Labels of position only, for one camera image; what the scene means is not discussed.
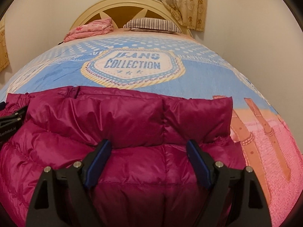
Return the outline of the magenta puffer jacket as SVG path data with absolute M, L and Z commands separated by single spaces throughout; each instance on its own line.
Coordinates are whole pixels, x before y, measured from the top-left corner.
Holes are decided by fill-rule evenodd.
M 61 169 L 108 139 L 112 153 L 91 197 L 107 226 L 191 226 L 207 195 L 185 151 L 195 140 L 214 160 L 242 169 L 230 137 L 233 101 L 191 99 L 99 87 L 9 94 L 1 116 L 27 107 L 1 147 L 1 204 L 24 226 L 46 166 Z

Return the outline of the blue pink printed bedspread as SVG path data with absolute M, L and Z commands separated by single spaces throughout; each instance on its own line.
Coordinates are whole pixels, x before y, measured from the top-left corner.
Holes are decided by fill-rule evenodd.
M 261 93 L 215 52 L 181 35 L 150 32 L 74 40 L 21 68 L 1 90 L 1 102 L 9 94 L 82 86 L 186 100 L 231 98 L 230 137 L 240 144 L 245 167 L 254 169 L 271 226 L 302 226 L 302 154 L 295 139 Z M 18 226 L 2 204 L 1 219 L 2 226 Z

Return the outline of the cream wooden headboard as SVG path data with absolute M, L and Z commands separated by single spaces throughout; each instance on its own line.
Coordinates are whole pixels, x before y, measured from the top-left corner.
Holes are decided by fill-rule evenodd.
M 102 0 L 86 9 L 72 24 L 71 28 L 88 24 L 96 19 L 110 17 L 114 28 L 122 28 L 132 19 L 143 17 L 165 19 L 174 22 L 182 34 L 192 37 L 189 29 L 181 26 L 165 8 L 163 3 L 157 0 Z

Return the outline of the beige patterned curtain left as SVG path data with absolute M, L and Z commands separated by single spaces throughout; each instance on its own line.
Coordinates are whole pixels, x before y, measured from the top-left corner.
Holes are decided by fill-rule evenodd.
M 10 64 L 5 40 L 5 17 L 1 19 L 0 26 L 0 72 Z

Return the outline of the folded pink blanket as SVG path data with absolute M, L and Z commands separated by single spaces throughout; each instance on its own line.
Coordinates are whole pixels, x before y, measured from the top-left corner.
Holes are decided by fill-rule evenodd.
M 63 42 L 88 38 L 97 35 L 104 35 L 114 31 L 112 19 L 98 19 L 88 24 L 81 25 L 71 29 L 64 37 Z

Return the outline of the striped pillow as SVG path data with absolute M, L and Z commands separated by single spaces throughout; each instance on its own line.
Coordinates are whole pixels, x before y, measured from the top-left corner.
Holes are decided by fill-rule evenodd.
M 155 19 L 155 18 L 139 18 L 132 19 L 128 21 L 123 28 L 137 28 L 137 29 L 148 29 L 148 30 L 158 30 L 166 32 L 182 33 L 182 31 L 177 27 L 174 22 L 165 19 Z

